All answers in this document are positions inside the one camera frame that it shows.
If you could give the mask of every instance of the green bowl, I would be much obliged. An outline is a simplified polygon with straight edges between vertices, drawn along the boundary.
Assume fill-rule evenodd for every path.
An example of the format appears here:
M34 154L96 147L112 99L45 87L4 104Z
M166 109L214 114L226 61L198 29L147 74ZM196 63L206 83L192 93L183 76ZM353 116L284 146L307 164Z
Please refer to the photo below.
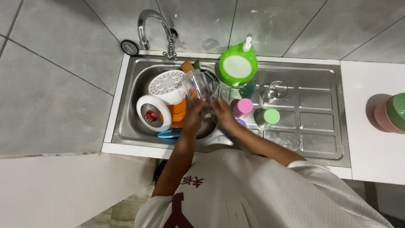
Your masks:
M405 131L405 92L390 98L387 103L387 114L397 128Z

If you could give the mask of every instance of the faucet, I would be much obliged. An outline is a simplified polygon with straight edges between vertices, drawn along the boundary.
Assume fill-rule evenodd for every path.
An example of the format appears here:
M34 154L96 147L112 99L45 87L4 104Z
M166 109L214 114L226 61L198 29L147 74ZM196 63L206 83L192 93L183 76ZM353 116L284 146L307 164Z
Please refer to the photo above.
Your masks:
M138 35L141 48L143 50L149 50L150 48L149 41L146 39L145 34L145 24L148 17L156 17L166 32L169 44L167 45L167 52L163 52L163 55L166 56L167 60L177 61L177 53L175 52L175 38L177 37L177 32L173 28L169 28L169 25L160 13L151 9L145 9L142 11L138 18Z

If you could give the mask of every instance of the green sponge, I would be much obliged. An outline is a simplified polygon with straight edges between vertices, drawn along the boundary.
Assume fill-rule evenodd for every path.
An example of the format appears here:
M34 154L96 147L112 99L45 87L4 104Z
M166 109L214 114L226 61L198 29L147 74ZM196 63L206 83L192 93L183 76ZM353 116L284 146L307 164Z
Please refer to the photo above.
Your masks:
M242 98L252 99L256 88L256 80L248 82L244 87L239 89L239 94Z

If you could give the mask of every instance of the sink basin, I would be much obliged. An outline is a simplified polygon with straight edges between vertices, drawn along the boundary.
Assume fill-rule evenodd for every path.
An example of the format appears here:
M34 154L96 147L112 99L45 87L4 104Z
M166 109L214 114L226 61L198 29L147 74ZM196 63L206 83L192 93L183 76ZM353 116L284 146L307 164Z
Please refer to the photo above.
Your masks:
M161 139L147 128L136 113L136 103L148 95L148 85L165 71L180 69L181 64L196 59L165 60L160 56L131 57L119 104L113 143L173 149L174 139ZM219 75L218 59L200 59L202 69ZM252 98L254 111L244 119L247 127L262 138L296 151L307 160L350 167L349 146L344 112L340 66L302 63L258 62L257 81ZM286 97L269 105L259 96L259 87L282 81L288 87ZM227 101L240 99L236 88L228 88ZM262 109L280 112L279 123L269 129L259 128L254 116ZM209 119L202 122L196 151L212 152L220 148L237 148Z

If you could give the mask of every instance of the hand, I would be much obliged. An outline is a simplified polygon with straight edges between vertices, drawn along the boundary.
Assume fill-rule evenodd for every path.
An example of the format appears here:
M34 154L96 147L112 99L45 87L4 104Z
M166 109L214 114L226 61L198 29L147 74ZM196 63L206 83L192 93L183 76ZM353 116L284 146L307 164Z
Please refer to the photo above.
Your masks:
M233 116L233 111L230 106L222 99L218 98L217 101L211 100L211 106L217 115L218 123L222 128L228 132L232 132L233 129L239 126L235 117Z
M200 111L203 108L206 100L205 98L198 100L198 102L193 105L188 96L185 99L185 117L183 131L188 133L197 134L201 128L201 118Z

